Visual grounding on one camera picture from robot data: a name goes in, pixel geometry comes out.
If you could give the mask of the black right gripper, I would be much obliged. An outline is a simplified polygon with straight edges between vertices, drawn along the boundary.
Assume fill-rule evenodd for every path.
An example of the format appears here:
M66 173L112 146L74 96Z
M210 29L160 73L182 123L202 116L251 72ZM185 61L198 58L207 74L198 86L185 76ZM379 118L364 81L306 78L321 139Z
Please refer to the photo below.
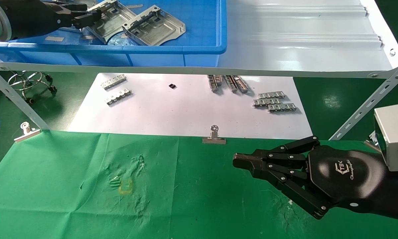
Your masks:
M307 152L310 179L305 172L274 163L303 162ZM253 178L269 182L317 220L332 206L373 213L375 193L387 174L380 154L320 146L317 136L270 150L256 149L251 154L235 153L233 166L248 170Z

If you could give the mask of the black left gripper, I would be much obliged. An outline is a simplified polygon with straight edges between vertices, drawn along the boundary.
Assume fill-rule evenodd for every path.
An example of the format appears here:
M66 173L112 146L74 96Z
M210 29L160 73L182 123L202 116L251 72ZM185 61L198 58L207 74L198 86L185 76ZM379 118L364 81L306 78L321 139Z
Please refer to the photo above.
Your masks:
M86 4L41 0L1 0L4 23L2 40L15 40L47 35L61 27L76 29L93 26L101 20L102 11L87 11Z

